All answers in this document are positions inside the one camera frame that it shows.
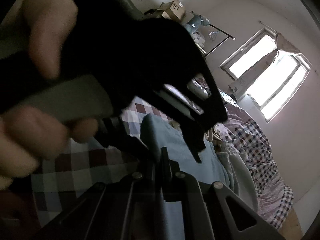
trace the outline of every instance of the metal screw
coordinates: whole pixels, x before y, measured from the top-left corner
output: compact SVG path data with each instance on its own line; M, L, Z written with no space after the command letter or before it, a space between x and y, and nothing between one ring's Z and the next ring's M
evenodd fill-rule
M217 188L217 189L221 189L221 188L223 188L223 183L220 182L220 181L216 181L216 182L213 184L213 186L214 186L215 188Z
M186 175L183 173L183 172L181 172L181 171L178 171L178 172L176 172L176 177L178 177L179 179L182 179L182 178L184 178Z
M140 172L134 172L132 173L132 177L134 177L135 179L140 179L142 178L142 174Z

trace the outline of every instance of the curtain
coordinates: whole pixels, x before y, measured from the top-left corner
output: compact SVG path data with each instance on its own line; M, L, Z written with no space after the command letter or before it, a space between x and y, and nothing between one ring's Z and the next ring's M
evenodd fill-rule
M256 64L244 72L237 80L229 85L229 93L233 94L236 100L245 95L248 88L257 80L257 78L275 61L279 51L288 55L302 54L294 45L286 40L281 33L276 35L276 48L269 54L263 56Z

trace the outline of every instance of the blue garment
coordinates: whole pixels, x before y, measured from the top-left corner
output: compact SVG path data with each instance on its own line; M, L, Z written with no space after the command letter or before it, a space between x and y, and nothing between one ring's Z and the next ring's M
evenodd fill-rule
M181 171L193 175L198 181L208 184L221 181L229 187L228 174L215 154L212 143L207 140L204 141L206 149L199 154L202 163L196 163L182 133L153 114L144 117L140 138L154 154L157 162L160 161L161 148L167 147L169 158L179 163ZM162 218L162 223L156 226L158 239L184 240L181 203L167 203L160 197L159 207L158 215Z

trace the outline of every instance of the bed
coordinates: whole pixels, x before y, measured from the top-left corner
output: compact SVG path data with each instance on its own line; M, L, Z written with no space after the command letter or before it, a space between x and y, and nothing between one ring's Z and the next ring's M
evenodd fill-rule
M205 90L203 80L197 80ZM251 174L257 198L257 213L279 230L292 207L293 193L282 179L272 158L271 145L257 123L227 94L220 91L228 114L217 124L220 138L246 156L244 163ZM141 98L135 98L123 112L122 120L131 136L140 137L145 115L170 118ZM96 182L114 183L136 170L137 159L115 147L103 148L92 139L87 144L70 140L67 150L55 160L44 160L31 175L33 197L41 226Z

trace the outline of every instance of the finger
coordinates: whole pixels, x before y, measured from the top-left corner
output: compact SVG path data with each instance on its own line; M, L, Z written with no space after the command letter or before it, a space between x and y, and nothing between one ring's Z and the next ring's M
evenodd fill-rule
M0 175L0 189L5 189L11 185L13 179Z
M76 24L73 0L24 0L23 15L31 28L29 56L45 78L59 75L62 45Z
M98 122L94 118L88 118L76 123L71 136L78 143L87 142L98 130Z
M3 115L6 134L38 157L58 156L68 142L68 129L54 117L31 106L19 106Z
M39 161L4 134L0 135L0 185L9 185L11 177L25 177L38 166Z

